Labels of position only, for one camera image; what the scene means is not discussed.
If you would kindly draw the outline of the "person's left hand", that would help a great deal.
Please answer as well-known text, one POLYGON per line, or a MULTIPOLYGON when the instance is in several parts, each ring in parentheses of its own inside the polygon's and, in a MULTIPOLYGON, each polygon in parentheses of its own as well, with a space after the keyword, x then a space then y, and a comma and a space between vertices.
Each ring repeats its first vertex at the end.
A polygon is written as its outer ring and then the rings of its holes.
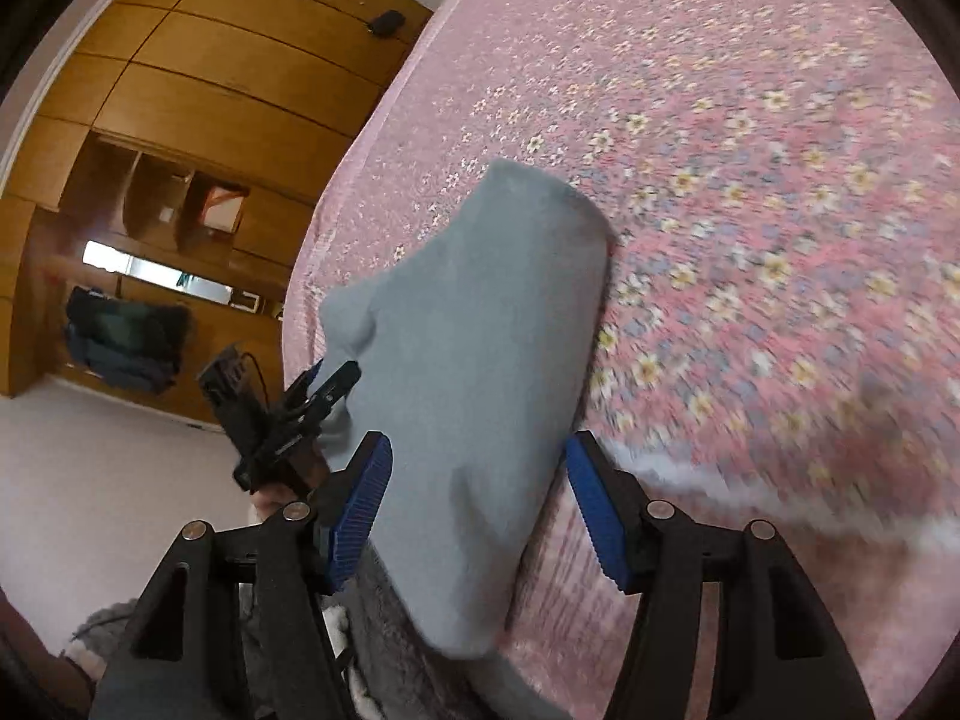
POLYGON ((265 522, 272 515, 283 511, 286 505, 297 500, 295 491, 291 491, 285 484, 265 484, 263 488, 251 494, 252 517, 257 522, 265 522))

